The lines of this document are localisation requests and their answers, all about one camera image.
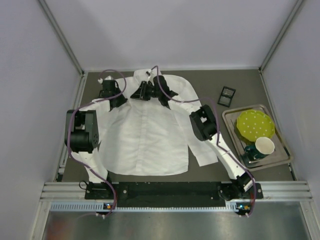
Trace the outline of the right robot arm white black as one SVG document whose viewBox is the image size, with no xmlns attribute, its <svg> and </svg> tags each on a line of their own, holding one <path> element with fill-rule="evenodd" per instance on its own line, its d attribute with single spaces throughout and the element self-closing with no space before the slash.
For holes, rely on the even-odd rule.
<svg viewBox="0 0 320 240">
<path fill-rule="evenodd" d="M 252 201 L 256 200 L 256 181 L 249 170 L 240 163 L 220 132 L 220 124 L 216 118 L 216 108 L 209 105 L 194 105 L 195 100 L 182 100 L 178 93 L 171 90 L 163 75 L 154 75 L 146 71 L 138 89 L 130 96 L 132 99 L 149 101 L 158 99 L 160 104 L 170 110 L 186 114 L 191 129 L 197 140 L 208 145 L 223 164 L 237 194 L 248 194 Z"/>
</svg>

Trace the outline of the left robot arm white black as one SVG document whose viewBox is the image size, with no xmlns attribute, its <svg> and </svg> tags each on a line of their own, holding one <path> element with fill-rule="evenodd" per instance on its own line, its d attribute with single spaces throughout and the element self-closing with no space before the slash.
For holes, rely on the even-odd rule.
<svg viewBox="0 0 320 240">
<path fill-rule="evenodd" d="M 108 130 L 128 99 L 112 77 L 101 78 L 98 82 L 102 90 L 97 99 L 67 111 L 64 142 L 69 157 L 83 165 L 88 173 L 85 198 L 111 199 L 115 190 L 108 179 L 99 147 L 106 142 Z"/>
</svg>

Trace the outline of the white button-up shirt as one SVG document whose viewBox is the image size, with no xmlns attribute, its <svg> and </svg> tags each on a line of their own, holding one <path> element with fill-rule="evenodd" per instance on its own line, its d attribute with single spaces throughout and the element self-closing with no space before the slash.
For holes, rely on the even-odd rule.
<svg viewBox="0 0 320 240">
<path fill-rule="evenodd" d="M 97 114 L 99 147 L 92 153 L 72 151 L 85 164 L 91 178 L 108 173 L 130 176 L 171 176 L 188 171 L 189 155 L 199 166 L 218 161 L 215 152 L 193 133 L 189 115 L 177 107 L 165 107 L 156 99 L 129 98 L 111 109 L 96 98 L 84 111 Z"/>
</svg>

